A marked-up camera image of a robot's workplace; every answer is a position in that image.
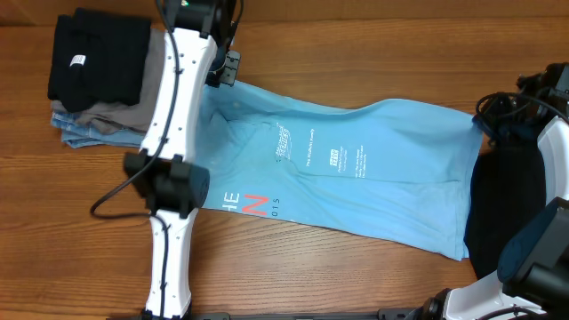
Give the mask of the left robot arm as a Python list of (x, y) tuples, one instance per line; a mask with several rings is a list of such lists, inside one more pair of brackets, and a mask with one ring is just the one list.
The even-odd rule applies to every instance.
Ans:
[(192, 227), (210, 173), (195, 163), (196, 123), (207, 85), (233, 85), (240, 55), (231, 50), (241, 1), (166, 1), (164, 66), (150, 127), (124, 171), (145, 200), (152, 230), (150, 292), (142, 319), (188, 319)]

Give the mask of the light blue printed t-shirt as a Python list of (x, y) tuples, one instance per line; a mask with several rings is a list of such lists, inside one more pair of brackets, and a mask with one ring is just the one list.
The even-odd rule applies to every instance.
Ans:
[(238, 83), (206, 88), (196, 162), (205, 207), (468, 257), (483, 140), (469, 114), (414, 100), (321, 106)]

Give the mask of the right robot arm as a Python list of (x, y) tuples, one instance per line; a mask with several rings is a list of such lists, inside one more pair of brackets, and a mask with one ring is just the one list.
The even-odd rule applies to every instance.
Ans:
[(568, 316), (568, 66), (481, 98), (466, 245), (475, 283), (380, 319), (565, 319)]

